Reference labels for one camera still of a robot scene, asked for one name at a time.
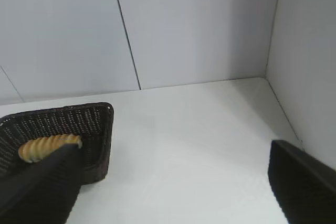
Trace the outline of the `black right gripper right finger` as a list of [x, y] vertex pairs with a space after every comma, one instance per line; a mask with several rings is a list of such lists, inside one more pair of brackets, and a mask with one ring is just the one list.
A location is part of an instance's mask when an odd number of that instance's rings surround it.
[[271, 190], [289, 223], [335, 223], [335, 170], [284, 140], [271, 142]]

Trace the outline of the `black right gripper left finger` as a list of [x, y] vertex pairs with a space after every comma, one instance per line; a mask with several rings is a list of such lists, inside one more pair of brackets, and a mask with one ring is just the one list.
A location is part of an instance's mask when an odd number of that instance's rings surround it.
[[66, 144], [1, 178], [1, 223], [66, 223], [82, 185], [83, 156]]

